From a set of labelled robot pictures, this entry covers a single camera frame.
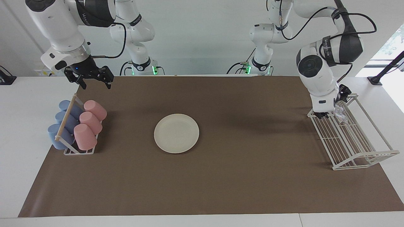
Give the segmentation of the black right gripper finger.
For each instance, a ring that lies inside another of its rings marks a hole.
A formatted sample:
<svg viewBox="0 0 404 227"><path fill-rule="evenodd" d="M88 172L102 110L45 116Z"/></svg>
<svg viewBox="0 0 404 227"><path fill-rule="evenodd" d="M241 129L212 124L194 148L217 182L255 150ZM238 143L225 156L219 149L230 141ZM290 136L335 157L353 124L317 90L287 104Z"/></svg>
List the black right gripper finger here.
<svg viewBox="0 0 404 227"><path fill-rule="evenodd" d="M66 78L69 80L70 83L78 84L82 89L86 89L87 85L84 82L82 76L76 77L73 71L64 71Z"/></svg>
<svg viewBox="0 0 404 227"><path fill-rule="evenodd" d="M108 66L103 66L97 69L96 80L103 82L107 87L107 89L111 89L111 84L114 80L114 75L108 68Z"/></svg>

